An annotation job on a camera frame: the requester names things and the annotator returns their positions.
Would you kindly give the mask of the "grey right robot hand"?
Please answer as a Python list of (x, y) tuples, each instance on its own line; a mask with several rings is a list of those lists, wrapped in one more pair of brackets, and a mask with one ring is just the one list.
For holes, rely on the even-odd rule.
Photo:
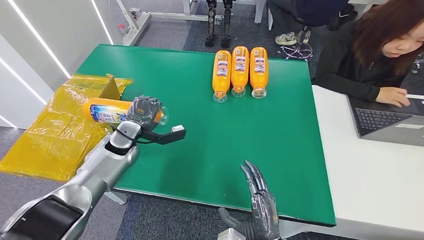
[(221, 220), (247, 240), (280, 240), (279, 216), (274, 196), (269, 192), (259, 168), (248, 160), (240, 165), (251, 196), (251, 220), (240, 221), (223, 207), (218, 209)]

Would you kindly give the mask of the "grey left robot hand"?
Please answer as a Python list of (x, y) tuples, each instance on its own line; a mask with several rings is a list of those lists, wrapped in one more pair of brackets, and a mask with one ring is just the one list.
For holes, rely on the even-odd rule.
[(162, 103), (157, 98), (141, 95), (130, 103), (126, 120), (140, 124), (146, 131), (152, 131), (157, 125), (163, 124), (164, 116), (166, 114)]

